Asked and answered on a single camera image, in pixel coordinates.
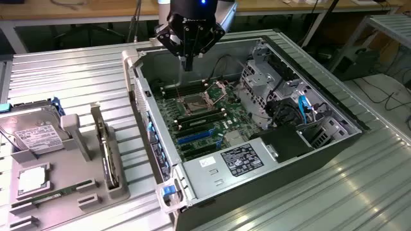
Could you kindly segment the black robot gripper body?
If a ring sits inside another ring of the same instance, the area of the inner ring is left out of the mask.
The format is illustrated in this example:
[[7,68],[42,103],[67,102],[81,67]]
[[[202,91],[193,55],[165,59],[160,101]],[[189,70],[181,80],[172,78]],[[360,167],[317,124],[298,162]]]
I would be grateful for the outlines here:
[[213,40],[216,0],[172,0],[169,28],[181,41],[205,46]]

